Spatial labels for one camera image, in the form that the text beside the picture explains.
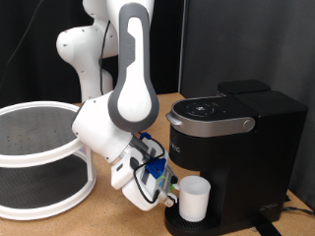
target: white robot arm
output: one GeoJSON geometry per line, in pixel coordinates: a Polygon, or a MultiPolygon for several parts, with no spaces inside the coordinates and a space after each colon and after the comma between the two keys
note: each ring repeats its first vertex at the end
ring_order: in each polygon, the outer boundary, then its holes
{"type": "Polygon", "coordinates": [[[105,0],[84,0],[86,12],[94,18],[94,24],[88,27],[67,29],[57,38],[56,46],[60,57],[76,70],[80,85],[82,102],[106,94],[113,89],[110,74],[101,70],[100,82],[99,59],[118,54],[118,37],[114,26],[109,25],[105,0]],[[100,56],[102,42],[106,32],[106,46],[100,56]]]}
{"type": "Polygon", "coordinates": [[[173,205],[177,182],[167,151],[154,139],[131,133],[149,128],[158,117],[158,97],[150,79],[150,21],[154,0],[107,0],[119,40],[119,75],[114,91],[87,100],[73,132],[111,165],[111,185],[142,210],[173,205]]]}

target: black backdrop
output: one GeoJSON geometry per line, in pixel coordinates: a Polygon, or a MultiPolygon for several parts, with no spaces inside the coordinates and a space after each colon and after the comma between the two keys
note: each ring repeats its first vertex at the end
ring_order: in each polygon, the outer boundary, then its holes
{"type": "Polygon", "coordinates": [[[289,188],[315,209],[315,2],[187,3],[182,94],[216,95],[219,82],[260,80],[307,105],[289,188]]]}
{"type": "MultiPolygon", "coordinates": [[[[0,80],[6,63],[31,21],[39,0],[0,1],[0,80]]],[[[157,93],[178,88],[183,1],[157,0],[151,28],[151,72],[157,93]]],[[[93,19],[82,0],[44,0],[31,29],[11,61],[2,89],[0,108],[19,102],[56,100],[81,102],[78,76],[58,55],[56,39],[66,29],[88,26],[93,19]]],[[[103,60],[103,68],[118,74],[117,56],[103,60]]]]}

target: black coffee maker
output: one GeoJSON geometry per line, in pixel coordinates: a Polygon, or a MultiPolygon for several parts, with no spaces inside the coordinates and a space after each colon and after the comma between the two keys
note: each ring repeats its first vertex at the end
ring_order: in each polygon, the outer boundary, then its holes
{"type": "Polygon", "coordinates": [[[177,101],[166,115],[171,160],[212,186],[204,220],[165,210],[172,235],[222,235],[282,213],[307,107],[258,81],[221,83],[218,94],[177,101]]]}

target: table surface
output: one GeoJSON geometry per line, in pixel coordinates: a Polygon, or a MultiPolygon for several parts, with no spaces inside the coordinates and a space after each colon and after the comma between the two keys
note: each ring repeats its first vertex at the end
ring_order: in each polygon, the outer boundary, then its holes
{"type": "MultiPolygon", "coordinates": [[[[158,96],[159,116],[147,131],[168,149],[169,123],[165,114],[170,111],[174,101],[183,99],[179,93],[158,96]]],[[[173,164],[169,166],[179,180],[198,172],[188,171],[173,164]]],[[[61,214],[33,221],[14,221],[0,218],[0,236],[9,235],[170,235],[164,226],[164,205],[157,205],[150,211],[141,211],[131,204],[121,190],[110,185],[110,165],[103,157],[94,153],[97,171],[96,184],[91,194],[79,205],[61,214]]],[[[309,207],[292,192],[287,193],[290,202],[286,207],[309,207]]],[[[288,211],[282,214],[274,225],[282,235],[315,235],[315,217],[301,211],[288,211]]],[[[258,236],[255,228],[245,229],[226,235],[258,236]]]]}

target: paper cup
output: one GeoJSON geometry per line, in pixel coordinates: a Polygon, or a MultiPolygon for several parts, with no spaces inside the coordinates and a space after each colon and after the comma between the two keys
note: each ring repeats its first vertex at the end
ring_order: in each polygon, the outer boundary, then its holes
{"type": "Polygon", "coordinates": [[[200,176],[187,176],[179,183],[179,214],[191,222],[206,217],[210,183],[200,176]]]}

